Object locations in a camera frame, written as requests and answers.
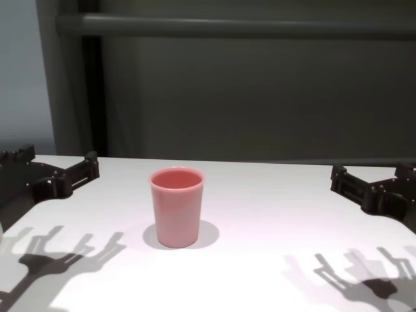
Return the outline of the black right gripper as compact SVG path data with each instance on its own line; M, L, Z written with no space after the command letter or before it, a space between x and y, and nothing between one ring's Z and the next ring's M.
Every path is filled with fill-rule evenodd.
M415 233L415 164L398 162L395 177L373 185L337 164L332 166L330 190L358 204L363 212L393 219Z

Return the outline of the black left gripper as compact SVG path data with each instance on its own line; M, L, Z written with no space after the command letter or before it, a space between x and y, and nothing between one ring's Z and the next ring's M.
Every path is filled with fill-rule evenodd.
M35 158L33 144L14 151L1 151L1 227L8 231L35 205L53 198L68 198L81 186L99 178L96 151L84 160L55 171Z

